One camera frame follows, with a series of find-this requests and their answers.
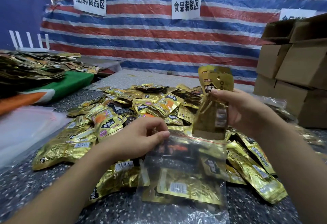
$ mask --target person's right hand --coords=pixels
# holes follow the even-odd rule
[[[256,138],[270,125],[284,122],[270,107],[241,90],[212,89],[211,94],[229,103],[228,124],[249,137]]]

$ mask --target stack of cardboard boxes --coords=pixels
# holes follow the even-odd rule
[[[267,24],[254,94],[287,100],[306,128],[327,128],[327,14]]]

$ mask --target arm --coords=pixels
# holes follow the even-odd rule
[[[158,133],[147,137],[156,128]],[[74,223],[106,170],[117,160],[137,158],[169,137],[161,118],[141,118],[90,149],[52,186],[19,210],[6,224]]]
[[[290,125],[239,90],[212,90],[229,102],[229,124],[254,138],[266,153],[303,223],[327,223],[327,166]]]

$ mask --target sign with chinese characters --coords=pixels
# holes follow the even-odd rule
[[[107,14],[107,0],[74,0],[74,8],[100,16]]]
[[[316,15],[315,10],[305,9],[285,9],[281,10],[279,20],[290,20],[290,19],[305,19]]]
[[[185,20],[200,17],[202,0],[171,0],[173,20]]]

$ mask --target red white and blue striped tarp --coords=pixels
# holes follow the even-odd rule
[[[202,0],[200,18],[172,20],[171,0],[107,0],[105,17],[47,7],[41,32],[55,51],[122,61],[124,69],[197,77],[201,65],[226,65],[235,83],[254,85],[267,22],[282,8],[327,12],[327,0]]]

